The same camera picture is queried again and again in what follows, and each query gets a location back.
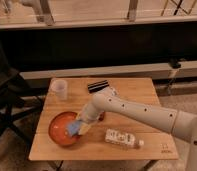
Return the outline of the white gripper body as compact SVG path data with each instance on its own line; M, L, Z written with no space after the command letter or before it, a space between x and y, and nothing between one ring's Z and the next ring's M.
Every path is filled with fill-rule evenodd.
M100 114L101 110L98 109L92 102L88 102L78 113L76 119L90 124L95 122L99 118Z

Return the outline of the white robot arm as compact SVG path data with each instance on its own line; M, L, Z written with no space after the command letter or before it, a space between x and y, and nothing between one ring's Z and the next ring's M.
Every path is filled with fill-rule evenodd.
M197 171L197 114L127 101L119 98L112 87L106 87L94 93L78 114L78 133L85 134L103 112L122 114L188 142L186 171Z

